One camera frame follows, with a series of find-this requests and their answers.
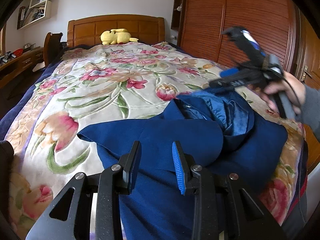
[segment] floral blanket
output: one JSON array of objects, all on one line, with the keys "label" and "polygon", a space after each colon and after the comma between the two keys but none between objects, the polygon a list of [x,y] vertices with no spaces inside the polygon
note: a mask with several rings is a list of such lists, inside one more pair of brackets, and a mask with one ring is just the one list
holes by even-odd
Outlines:
[{"label": "floral blanket", "polygon": [[[95,143],[80,140],[78,131],[98,122],[155,116],[179,93],[205,88],[221,71],[217,63],[192,58],[166,42],[78,48],[67,51],[62,60],[49,78],[36,84],[5,138],[15,151],[10,223],[21,239],[77,172],[103,171]],[[237,92],[255,111],[288,131],[274,176],[260,195],[282,224],[296,190],[301,127],[280,119],[247,88]]]}]

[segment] person's arm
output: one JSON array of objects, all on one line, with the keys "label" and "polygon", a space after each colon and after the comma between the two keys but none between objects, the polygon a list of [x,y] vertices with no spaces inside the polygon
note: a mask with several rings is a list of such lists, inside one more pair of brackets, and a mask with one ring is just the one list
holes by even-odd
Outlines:
[{"label": "person's arm", "polygon": [[298,115],[296,120],[309,125],[320,142],[320,90],[318,91],[302,84],[290,73],[284,72],[284,77],[294,89],[299,101],[290,86],[284,81],[270,83],[260,93],[261,98],[266,101],[272,110],[278,111],[275,103],[269,99],[268,95],[285,91],[293,104],[295,113]]},{"label": "person's arm", "polygon": [[310,126],[320,142],[320,91],[305,85],[306,97],[297,121]]}]

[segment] book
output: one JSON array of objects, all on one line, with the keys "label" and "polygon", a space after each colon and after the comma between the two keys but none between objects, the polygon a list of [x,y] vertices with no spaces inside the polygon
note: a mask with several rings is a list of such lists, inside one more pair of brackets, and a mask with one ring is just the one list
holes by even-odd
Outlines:
[{"label": "book", "polygon": [[19,28],[21,28],[23,26],[23,19],[24,19],[24,15],[25,15],[25,11],[26,11],[26,7],[22,6],[21,7],[21,15],[20,15],[20,23],[19,23]]},{"label": "book", "polygon": [[23,9],[23,7],[24,7],[24,6],[21,6],[21,7],[19,8],[18,22],[17,22],[17,30],[18,30],[19,28],[21,28],[21,14],[22,14],[22,9]]},{"label": "book", "polygon": [[30,12],[32,11],[32,8],[26,8],[26,13],[25,13],[25,15],[24,15],[24,19],[23,19],[23,21],[25,21],[25,19],[27,19],[27,17],[29,16],[29,14],[30,14]]},{"label": "book", "polygon": [[27,25],[28,23],[31,23],[35,20],[36,15],[38,14],[39,9],[32,8],[31,12],[29,13],[28,17],[24,20],[23,25]]}]

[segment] gray sleeve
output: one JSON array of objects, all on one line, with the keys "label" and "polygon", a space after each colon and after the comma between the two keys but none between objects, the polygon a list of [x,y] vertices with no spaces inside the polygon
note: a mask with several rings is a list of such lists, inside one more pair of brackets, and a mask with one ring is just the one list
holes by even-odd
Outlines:
[{"label": "gray sleeve", "polygon": [[320,90],[306,87],[306,100],[301,107],[301,114],[297,116],[297,121],[309,125],[320,142]]}]

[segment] wooden headboard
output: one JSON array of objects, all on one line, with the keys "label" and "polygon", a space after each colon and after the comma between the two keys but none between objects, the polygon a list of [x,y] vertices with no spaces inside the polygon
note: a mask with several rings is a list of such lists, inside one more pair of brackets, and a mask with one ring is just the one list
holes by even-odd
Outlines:
[{"label": "wooden headboard", "polygon": [[111,14],[69,21],[67,46],[102,44],[101,34],[111,29],[127,29],[133,38],[148,44],[164,41],[163,18],[136,14]]}]

